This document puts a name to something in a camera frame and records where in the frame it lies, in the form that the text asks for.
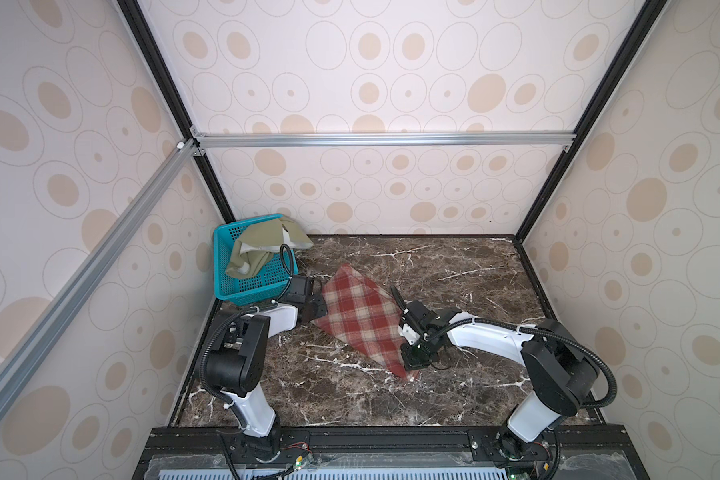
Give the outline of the red plaid skirt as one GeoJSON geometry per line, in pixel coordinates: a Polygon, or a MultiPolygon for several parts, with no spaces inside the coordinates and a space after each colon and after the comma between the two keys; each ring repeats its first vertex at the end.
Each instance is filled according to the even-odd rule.
{"type": "Polygon", "coordinates": [[[322,289],[327,314],[313,323],[350,345],[393,375],[417,378],[405,370],[399,334],[401,310],[392,296],[348,264],[341,265],[322,289]]]}

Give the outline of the olive green skirt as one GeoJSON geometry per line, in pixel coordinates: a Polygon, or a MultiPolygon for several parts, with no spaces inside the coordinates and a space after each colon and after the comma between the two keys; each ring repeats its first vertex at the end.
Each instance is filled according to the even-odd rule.
{"type": "Polygon", "coordinates": [[[314,243],[301,226],[287,216],[250,224],[234,240],[225,274],[240,280],[256,277],[282,245],[292,250],[306,250],[314,243]]]}

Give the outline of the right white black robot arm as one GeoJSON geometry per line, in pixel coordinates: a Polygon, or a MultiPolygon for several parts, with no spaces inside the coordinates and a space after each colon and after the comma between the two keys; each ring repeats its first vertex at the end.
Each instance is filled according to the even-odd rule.
{"type": "Polygon", "coordinates": [[[430,367],[447,346],[482,350],[525,368],[532,391],[502,427],[499,440],[507,446],[531,444],[579,410],[606,407],[617,396],[618,383],[607,363],[555,319],[515,325],[458,309],[431,310],[419,301],[405,301],[394,286],[390,293],[401,310],[406,370],[430,367]]]}

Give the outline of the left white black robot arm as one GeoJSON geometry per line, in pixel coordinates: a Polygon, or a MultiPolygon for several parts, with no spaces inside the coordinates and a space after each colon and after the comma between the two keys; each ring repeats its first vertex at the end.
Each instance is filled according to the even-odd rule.
{"type": "Polygon", "coordinates": [[[260,386],[269,338],[328,313],[321,281],[296,273],[290,246],[281,245],[279,257],[288,274],[285,285],[275,298],[217,322],[196,368],[203,389],[233,410],[245,435],[257,439],[270,436],[278,423],[260,386]]]}

